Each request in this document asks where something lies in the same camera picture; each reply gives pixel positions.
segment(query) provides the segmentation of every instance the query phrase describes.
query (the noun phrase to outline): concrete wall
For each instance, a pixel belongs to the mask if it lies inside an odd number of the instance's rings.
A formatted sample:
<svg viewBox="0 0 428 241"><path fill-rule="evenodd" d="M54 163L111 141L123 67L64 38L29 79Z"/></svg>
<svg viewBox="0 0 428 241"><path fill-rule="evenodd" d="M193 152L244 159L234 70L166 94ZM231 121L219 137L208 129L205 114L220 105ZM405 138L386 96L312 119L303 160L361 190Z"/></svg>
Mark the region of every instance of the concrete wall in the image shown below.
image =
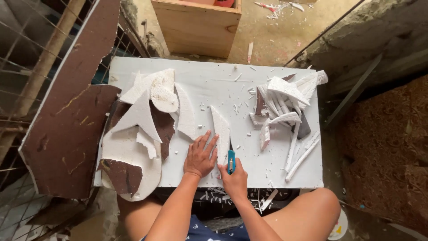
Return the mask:
<svg viewBox="0 0 428 241"><path fill-rule="evenodd" d="M428 0L367 0L288 66L325 70L330 94L339 94L382 52L369 85L428 68Z"/></svg>

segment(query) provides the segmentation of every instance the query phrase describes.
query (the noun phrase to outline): navy blue shorts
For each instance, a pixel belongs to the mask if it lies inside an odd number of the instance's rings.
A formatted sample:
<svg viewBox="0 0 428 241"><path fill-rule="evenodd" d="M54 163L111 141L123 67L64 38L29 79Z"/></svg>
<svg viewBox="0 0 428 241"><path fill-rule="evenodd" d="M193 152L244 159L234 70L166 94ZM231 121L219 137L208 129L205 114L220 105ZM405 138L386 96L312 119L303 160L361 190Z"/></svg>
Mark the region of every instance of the navy blue shorts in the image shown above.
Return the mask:
<svg viewBox="0 0 428 241"><path fill-rule="evenodd" d="M186 241L250 241L250 238L244 224L223 234L215 233L203 225L196 215L192 215Z"/></svg>

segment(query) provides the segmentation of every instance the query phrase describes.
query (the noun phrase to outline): thigh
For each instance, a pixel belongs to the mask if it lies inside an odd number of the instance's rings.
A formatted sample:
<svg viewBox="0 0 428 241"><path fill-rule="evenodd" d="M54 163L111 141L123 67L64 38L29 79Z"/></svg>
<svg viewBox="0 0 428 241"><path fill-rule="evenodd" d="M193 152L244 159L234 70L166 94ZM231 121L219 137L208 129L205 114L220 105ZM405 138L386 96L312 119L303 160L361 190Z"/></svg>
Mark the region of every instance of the thigh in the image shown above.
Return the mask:
<svg viewBox="0 0 428 241"><path fill-rule="evenodd" d="M298 196L285 208L263 219L282 240L325 241L340 215L336 195L319 188Z"/></svg>
<svg viewBox="0 0 428 241"><path fill-rule="evenodd" d="M160 200L151 195L138 202L128 202L118 196L117 203L120 219L125 222L132 241L139 241L147 235L162 208Z"/></svg>

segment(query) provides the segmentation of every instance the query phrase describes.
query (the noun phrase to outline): knee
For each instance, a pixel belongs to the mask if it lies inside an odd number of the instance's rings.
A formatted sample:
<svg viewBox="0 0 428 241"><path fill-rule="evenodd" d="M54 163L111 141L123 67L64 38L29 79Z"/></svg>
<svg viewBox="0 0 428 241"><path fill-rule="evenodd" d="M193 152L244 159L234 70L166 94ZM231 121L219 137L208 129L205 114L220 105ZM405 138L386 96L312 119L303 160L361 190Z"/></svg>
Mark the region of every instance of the knee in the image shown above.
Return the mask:
<svg viewBox="0 0 428 241"><path fill-rule="evenodd" d="M339 219L340 204L336 194L327 188L315 189L311 194L316 196L315 200L317 200L317 204L320 205L320 208L330 211L331 214L334 214L334 216Z"/></svg>

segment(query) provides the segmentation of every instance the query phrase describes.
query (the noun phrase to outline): hand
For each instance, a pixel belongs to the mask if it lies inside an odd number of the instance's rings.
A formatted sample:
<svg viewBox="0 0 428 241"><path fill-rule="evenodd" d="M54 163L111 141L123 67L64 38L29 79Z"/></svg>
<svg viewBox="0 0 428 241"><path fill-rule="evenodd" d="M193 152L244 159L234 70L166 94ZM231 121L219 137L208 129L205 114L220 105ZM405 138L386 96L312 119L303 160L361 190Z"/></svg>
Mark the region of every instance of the hand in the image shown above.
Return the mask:
<svg viewBox="0 0 428 241"><path fill-rule="evenodd" d="M235 158L235 171L229 175L227 173L228 165L220 165L217 167L221 173L221 179L223 180L223 187L227 194L230 196L232 201L236 204L248 200L247 198L247 178L248 174L242 168L241 160Z"/></svg>
<svg viewBox="0 0 428 241"><path fill-rule="evenodd" d="M210 173L214 168L214 165L217 162L217 148L214 150L213 148L219 135L216 134L204 150L210 134L211 131L208 130L205 135L196 138L195 142L189 145L187 157L184 161L184 173L189 172L202 178L208 175L208 173Z"/></svg>

